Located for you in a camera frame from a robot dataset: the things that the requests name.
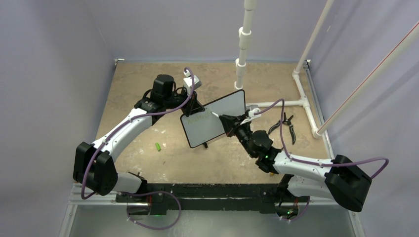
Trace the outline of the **white PVC pipe frame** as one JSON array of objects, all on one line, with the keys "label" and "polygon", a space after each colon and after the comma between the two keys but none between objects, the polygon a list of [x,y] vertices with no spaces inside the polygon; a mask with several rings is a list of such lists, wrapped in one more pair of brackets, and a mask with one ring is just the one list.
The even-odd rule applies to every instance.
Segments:
[{"label": "white PVC pipe frame", "polygon": [[[384,67],[390,63],[391,60],[396,58],[396,55],[401,53],[401,51],[407,47],[407,44],[413,40],[414,37],[417,36],[419,33],[419,24],[415,23],[414,26],[406,33],[406,35],[398,42],[396,46],[379,62],[379,64],[366,76],[366,78],[358,85],[358,87],[348,96],[348,98],[340,105],[340,107],[331,115],[329,119],[321,126],[318,127],[317,123],[314,119],[313,113],[311,111],[310,103],[308,98],[305,94],[303,86],[300,81],[300,70],[302,68],[303,62],[306,60],[308,53],[310,52],[313,43],[315,42],[316,37],[318,36],[328,13],[330,12],[334,1],[328,0],[326,1],[324,8],[321,12],[321,15],[318,18],[318,21],[315,25],[315,28],[309,38],[309,41],[303,51],[302,56],[300,57],[297,66],[293,69],[291,74],[292,79],[294,80],[298,92],[300,94],[300,99],[295,101],[285,101],[283,102],[282,106],[301,106],[304,108],[306,112],[307,119],[309,121],[309,125],[311,127],[312,136],[316,139],[319,139],[323,136],[326,130],[332,125],[332,123],[340,117],[340,115],[346,110],[346,108],[353,102],[353,100],[360,95],[363,89],[367,88],[374,79],[376,79],[384,69]],[[236,90],[243,88],[243,78],[245,76],[245,69],[246,69],[246,59],[247,59],[247,52],[248,46],[250,43],[251,38],[251,28],[253,23],[253,16],[254,10],[256,8],[257,1],[255,0],[246,0],[244,1],[244,20],[243,26],[239,28],[239,57],[235,60],[235,67],[236,67],[236,75],[237,79],[234,82],[234,88]]]}]

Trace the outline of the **small black-framed whiteboard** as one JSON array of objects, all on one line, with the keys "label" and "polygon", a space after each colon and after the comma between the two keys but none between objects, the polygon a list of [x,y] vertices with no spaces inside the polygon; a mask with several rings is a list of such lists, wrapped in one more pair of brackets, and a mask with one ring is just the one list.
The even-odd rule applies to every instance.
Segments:
[{"label": "small black-framed whiteboard", "polygon": [[214,114],[241,116],[245,113],[245,91],[237,90],[204,105],[204,111],[180,121],[190,148],[198,147],[224,134],[220,119]]}]

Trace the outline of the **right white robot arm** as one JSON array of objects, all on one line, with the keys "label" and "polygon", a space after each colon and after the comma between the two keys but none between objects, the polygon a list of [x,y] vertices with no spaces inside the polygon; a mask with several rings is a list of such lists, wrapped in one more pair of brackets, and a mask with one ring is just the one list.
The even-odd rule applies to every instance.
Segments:
[{"label": "right white robot arm", "polygon": [[252,131],[245,115],[217,115],[226,136],[235,136],[255,164],[265,173],[282,174],[277,188],[280,199],[320,197],[334,200],[340,206],[360,212],[363,209],[371,177],[349,158],[315,159],[287,156],[285,149],[273,147],[265,130]]}]

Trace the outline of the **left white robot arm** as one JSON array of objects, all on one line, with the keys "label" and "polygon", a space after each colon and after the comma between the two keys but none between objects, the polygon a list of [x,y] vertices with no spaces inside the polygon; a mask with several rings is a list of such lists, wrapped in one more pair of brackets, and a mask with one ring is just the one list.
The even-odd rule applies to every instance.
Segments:
[{"label": "left white robot arm", "polygon": [[189,116],[205,110],[195,91],[202,82],[189,69],[184,74],[182,87],[176,87],[170,75],[157,75],[153,87],[116,127],[92,143],[82,142],[77,146],[73,179],[82,186],[82,199],[110,192],[128,193],[135,202],[146,199],[147,180],[132,172],[118,173],[115,162],[135,138],[164,115],[181,110]]}]

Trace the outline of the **green marker cap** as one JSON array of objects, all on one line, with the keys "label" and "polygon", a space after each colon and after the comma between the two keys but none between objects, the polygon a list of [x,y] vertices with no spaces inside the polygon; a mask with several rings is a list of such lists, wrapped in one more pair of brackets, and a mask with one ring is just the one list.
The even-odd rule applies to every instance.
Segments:
[{"label": "green marker cap", "polygon": [[158,151],[158,152],[160,152],[160,151],[161,151],[161,146],[160,146],[160,144],[156,142],[156,143],[155,143],[155,146],[156,146],[157,151]]}]

